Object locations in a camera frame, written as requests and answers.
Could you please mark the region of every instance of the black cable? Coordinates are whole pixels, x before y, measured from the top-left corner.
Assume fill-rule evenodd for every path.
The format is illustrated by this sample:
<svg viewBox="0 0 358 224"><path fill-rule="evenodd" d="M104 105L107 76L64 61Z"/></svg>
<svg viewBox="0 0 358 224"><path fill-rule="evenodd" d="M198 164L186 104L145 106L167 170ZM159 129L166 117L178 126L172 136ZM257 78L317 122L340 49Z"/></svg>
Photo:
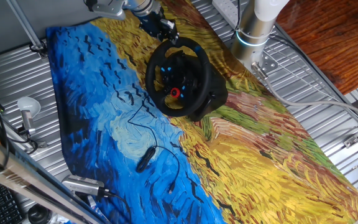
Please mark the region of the black cable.
<svg viewBox="0 0 358 224"><path fill-rule="evenodd" d="M175 182L177 181L177 178L179 176L179 171L180 171L180 163L179 163L179 159L177 158L177 155L175 155L171 150L167 149L166 147L162 147L162 146L157 146L160 147L162 149L167 150L168 152L170 152L174 158L177 160L178 162L178 170L177 170L177 174L175 176L175 179L172 181L171 185L169 186L169 193L171 194L173 192L173 189L175 188Z"/></svg>
<svg viewBox="0 0 358 224"><path fill-rule="evenodd" d="M0 136L0 142L1 142L1 144L5 143L5 148L6 148L5 160L4 160L2 167L0 166L0 172L2 172L4 169L6 169L7 163L9 161L9 141L7 140L6 129L5 129L4 120L2 118L1 112L0 112L0 125L1 125L1 129L2 129L2 136Z"/></svg>
<svg viewBox="0 0 358 224"><path fill-rule="evenodd" d="M30 137L31 137L31 135L30 135L30 134L28 134L28 135L27 135L27 139L26 139L25 141L18 141L18 140L11 139L11 138L9 138L9 140L11 140L12 142L16 142L16 143L21 143L21 144L24 144L24 143L28 143L28 142L30 142Z"/></svg>
<svg viewBox="0 0 358 224"><path fill-rule="evenodd" d="M139 163L137 164L136 166L136 172L138 173L141 173L143 172L144 170L146 170L146 167L147 167L147 164L149 164L151 158L154 156L155 154L155 148L157 147L160 147L162 149L165 149L167 150L168 152L170 152L174 157L175 159L177 160L178 162L178 170L177 170L177 174L175 176L175 179L172 181L172 183L170 184L169 186L169 193L171 194L173 189L175 188L175 182L177 181L177 178L178 178L178 175L179 175L179 171L180 171L180 163L179 163L179 159L177 158L177 156L169 149L167 149L166 147L163 147L163 146L159 146L158 145L158 142L157 142L157 138L155 137L155 134L154 134L154 131L152 128L150 127L147 127L147 126L144 126L144 125L141 125L141 124L136 124L136 123L133 123L131 120L138 114L138 112L142 109L144 105L144 102L149 98L150 96L146 96L143 100L142 100L142 105L139 107L139 109L131 116L131 118L129 118L128 120L128 123L129 124L133 124L133 125L136 125L136 126L139 126L139 127L143 127L143 128L147 128L149 129L152 134L153 134L153 137L154 137L154 140L155 140L155 145L148 148L146 153L143 155L142 159L139 161Z"/></svg>
<svg viewBox="0 0 358 224"><path fill-rule="evenodd" d="M238 18L238 20L237 20L236 28L234 29L233 35L231 36L230 39L233 39L234 34L237 32L236 30L240 25L240 16L241 16L241 3L240 3L240 0L237 0L237 18Z"/></svg>
<svg viewBox="0 0 358 224"><path fill-rule="evenodd" d="M155 145L157 145L157 138L155 137L155 134L154 134L153 129L151 129L150 127L141 125L141 124L135 124L135 123L133 123L133 122L131 121L131 120L136 116L136 114L140 111L140 109L142 109L142 107L144 106L145 100L146 100L147 98L149 98L149 97L150 97L150 96L146 96L146 97L143 99L142 105L141 105L140 108L131 116L131 118L129 118L128 123L129 123L129 124L136 125L136 126L139 126L139 127L142 127L142 128L147 128L147 129L149 129L149 130L152 132L153 136L154 136Z"/></svg>
<svg viewBox="0 0 358 224"><path fill-rule="evenodd" d="M5 125L4 125L4 120L2 118L2 114L0 112L0 125L2 128L2 137L4 137L4 142L5 142L5 148L6 148L6 153L5 153L5 161L4 161L4 165L2 165L2 167L4 169L6 169L7 166L7 162L9 160L9 141L7 139L7 135L6 135L6 129L5 129Z"/></svg>
<svg viewBox="0 0 358 224"><path fill-rule="evenodd" d="M33 150L31 152L28 152L27 155L31 155L33 154L37 149L38 149L38 143L36 143L35 141L31 140L30 139L30 142L34 145L33 147Z"/></svg>
<svg viewBox="0 0 358 224"><path fill-rule="evenodd" d="M116 198L118 198L119 200L121 200L125 204L125 207L127 208L127 211L128 211L128 214L129 214L129 223L131 224L132 223L132 214L131 214L131 210L129 208L129 205L128 205L127 201L125 199L123 199L122 197L120 197L120 196L118 196L116 194L113 194L111 192L105 192L104 194L109 196L109 197L116 197Z"/></svg>

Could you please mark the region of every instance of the white cable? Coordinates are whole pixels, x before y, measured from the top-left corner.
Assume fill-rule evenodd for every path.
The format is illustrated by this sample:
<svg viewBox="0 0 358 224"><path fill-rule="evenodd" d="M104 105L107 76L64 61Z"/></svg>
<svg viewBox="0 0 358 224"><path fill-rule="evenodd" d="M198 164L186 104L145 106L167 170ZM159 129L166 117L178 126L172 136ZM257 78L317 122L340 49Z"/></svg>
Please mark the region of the white cable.
<svg viewBox="0 0 358 224"><path fill-rule="evenodd" d="M315 101L315 102L305 102L305 103L295 103L288 101L284 98L282 98L278 93L274 90L272 84L268 79L265 79L266 85L270 88L270 91L273 93L273 95L280 100L282 103L291 105L291 106L314 106L314 105L337 105L342 106L345 108L349 108L350 110L354 111L355 113L358 113L358 108L355 108L354 106L348 105L347 103L341 103L336 101Z"/></svg>
<svg viewBox="0 0 358 224"><path fill-rule="evenodd" d="M297 64L306 74L311 75L311 74L308 73L308 72L303 68L303 66L301 66L298 62L293 61L293 60L289 57L289 55L287 56L287 55L285 55L285 54L283 54L283 53L281 53L281 52L275 50L274 48L272 48L272 47L270 47L270 46L268 46L268 45L266 45L266 47L268 47L268 48L270 48L270 49L276 51L276 53L281 54L281 55L283 55L284 57L288 57L293 63ZM270 55L269 53L267 53L265 50L264 50L264 52L265 52L266 55L270 56L270 58L273 59L274 62L276 62L280 67L282 67L282 68L283 68L284 70L286 70L287 72L291 73L293 76L297 77L297 79L303 81L304 83L306 83L306 84L309 85L310 87L314 88L316 91L320 92L321 94L323 94L323 95L325 95L325 96L328 96L328 97L330 97L331 99L334 99L334 100L338 101L337 99L335 99L335 97L333 97L333 96L331 96L331 95L329 95L329 94L327 94L327 93L325 93L325 92L323 92L323 91L317 89L315 86L313 86L312 84L308 83L306 80L302 79L301 77L299 77L298 75L296 75L294 72L291 72L289 69L287 69L286 67L284 67L280 62L278 62L277 60L275 60L275 59L273 58L273 56L271 56L271 55Z"/></svg>

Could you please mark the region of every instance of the cable connector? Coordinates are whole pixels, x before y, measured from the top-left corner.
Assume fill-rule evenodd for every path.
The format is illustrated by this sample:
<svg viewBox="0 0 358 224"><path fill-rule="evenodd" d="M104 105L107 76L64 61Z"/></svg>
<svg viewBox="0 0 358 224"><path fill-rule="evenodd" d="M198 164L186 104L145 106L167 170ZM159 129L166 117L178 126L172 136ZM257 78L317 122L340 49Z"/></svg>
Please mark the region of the cable connector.
<svg viewBox="0 0 358 224"><path fill-rule="evenodd" d="M267 74L261 69L257 62L252 63L251 68L262 80L268 79Z"/></svg>

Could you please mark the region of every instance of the metal rail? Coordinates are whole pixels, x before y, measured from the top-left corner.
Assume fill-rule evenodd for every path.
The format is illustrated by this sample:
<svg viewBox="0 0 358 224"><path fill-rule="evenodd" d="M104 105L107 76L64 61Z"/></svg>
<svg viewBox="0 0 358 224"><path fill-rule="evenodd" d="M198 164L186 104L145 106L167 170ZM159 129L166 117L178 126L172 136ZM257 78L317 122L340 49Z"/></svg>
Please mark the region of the metal rail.
<svg viewBox="0 0 358 224"><path fill-rule="evenodd" d="M4 151L0 145L0 166L6 156ZM10 152L7 169L0 172L1 184L75 223L105 223L74 193L49 178L53 177L22 150L16 150L14 154Z"/></svg>

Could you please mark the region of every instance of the wooden table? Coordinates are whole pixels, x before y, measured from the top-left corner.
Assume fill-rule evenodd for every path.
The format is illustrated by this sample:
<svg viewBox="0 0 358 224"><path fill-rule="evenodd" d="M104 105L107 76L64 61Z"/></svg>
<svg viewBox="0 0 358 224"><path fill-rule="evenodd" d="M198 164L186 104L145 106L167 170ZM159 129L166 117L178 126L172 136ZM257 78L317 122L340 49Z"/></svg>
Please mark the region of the wooden table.
<svg viewBox="0 0 358 224"><path fill-rule="evenodd" d="M291 0L278 23L339 91L358 87L358 1Z"/></svg>

